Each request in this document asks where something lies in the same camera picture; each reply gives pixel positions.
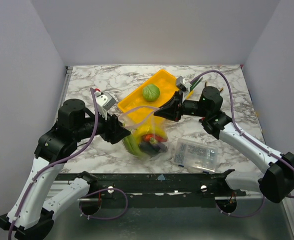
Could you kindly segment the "celery stalk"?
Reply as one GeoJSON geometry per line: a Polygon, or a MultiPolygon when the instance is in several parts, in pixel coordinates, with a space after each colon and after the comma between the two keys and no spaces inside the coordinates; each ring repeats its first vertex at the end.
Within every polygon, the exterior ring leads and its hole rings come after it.
{"type": "Polygon", "coordinates": [[[127,151],[130,154],[132,154],[140,159],[147,158],[147,154],[143,153],[140,150],[133,135],[129,135],[129,136],[125,137],[122,141],[123,141],[125,148],[127,149],[127,151]]]}

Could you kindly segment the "yellow banana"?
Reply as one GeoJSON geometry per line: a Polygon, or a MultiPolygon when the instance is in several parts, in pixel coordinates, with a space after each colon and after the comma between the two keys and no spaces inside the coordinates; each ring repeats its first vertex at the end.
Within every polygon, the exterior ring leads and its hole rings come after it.
{"type": "Polygon", "coordinates": [[[147,134],[155,134],[163,139],[167,138],[165,130],[155,125],[142,125],[133,132],[133,136],[136,140],[147,134]]]}

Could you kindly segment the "red chili pepper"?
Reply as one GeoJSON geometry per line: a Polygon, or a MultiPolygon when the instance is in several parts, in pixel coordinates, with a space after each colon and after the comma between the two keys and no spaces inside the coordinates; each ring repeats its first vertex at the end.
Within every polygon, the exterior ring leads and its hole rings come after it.
{"type": "Polygon", "coordinates": [[[150,139],[154,139],[158,142],[162,142],[163,141],[163,138],[158,136],[158,135],[155,135],[155,134],[146,134],[142,137],[142,139],[145,141],[145,142],[149,142],[150,139]]]}

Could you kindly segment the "clear zip top bag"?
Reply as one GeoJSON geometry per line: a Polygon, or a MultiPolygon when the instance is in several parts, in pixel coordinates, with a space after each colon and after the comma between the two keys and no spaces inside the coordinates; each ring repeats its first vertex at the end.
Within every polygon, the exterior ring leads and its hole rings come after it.
{"type": "Polygon", "coordinates": [[[125,149],[140,160],[156,158],[168,152],[169,140],[162,122],[157,122],[154,106],[138,106],[125,113],[119,119],[130,135],[122,140],[125,149]]]}

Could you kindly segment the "purple eggplant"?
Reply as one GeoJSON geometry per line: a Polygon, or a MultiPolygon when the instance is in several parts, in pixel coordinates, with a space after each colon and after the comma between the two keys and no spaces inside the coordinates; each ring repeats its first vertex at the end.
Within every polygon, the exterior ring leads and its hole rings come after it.
{"type": "Polygon", "coordinates": [[[141,142],[139,144],[139,148],[142,152],[155,155],[158,153],[165,153],[168,148],[165,144],[158,142],[158,143],[150,143],[150,142],[141,142]]]}

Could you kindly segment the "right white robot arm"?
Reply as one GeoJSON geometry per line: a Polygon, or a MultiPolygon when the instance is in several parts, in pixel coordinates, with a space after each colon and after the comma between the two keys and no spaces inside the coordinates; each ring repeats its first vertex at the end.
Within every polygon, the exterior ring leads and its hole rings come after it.
{"type": "Polygon", "coordinates": [[[184,99],[180,90],[154,115],[171,121],[181,116],[200,117],[203,129],[214,138],[234,147],[258,167],[260,174],[232,170],[217,182],[217,191],[228,196],[234,190],[259,192],[268,200],[280,203],[294,190],[294,154],[282,154],[247,134],[235,121],[221,111],[223,98],[217,88],[207,86],[200,99],[184,99]]]}

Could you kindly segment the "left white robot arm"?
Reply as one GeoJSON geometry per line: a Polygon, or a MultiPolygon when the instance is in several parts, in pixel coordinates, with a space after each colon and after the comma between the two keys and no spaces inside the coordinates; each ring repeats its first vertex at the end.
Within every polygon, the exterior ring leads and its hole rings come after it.
{"type": "Polygon", "coordinates": [[[47,194],[64,164],[79,155],[77,144],[96,135],[115,144],[129,136],[116,115],[108,110],[115,99],[107,94],[95,97],[94,111],[84,101],[66,100],[58,110],[50,131],[38,141],[32,168],[25,186],[12,209],[0,216],[0,228],[8,231],[9,239],[42,240],[51,231],[56,218],[79,198],[91,198],[101,192],[115,192],[113,186],[101,186],[98,178],[83,171],[70,186],[47,199],[47,194]]]}

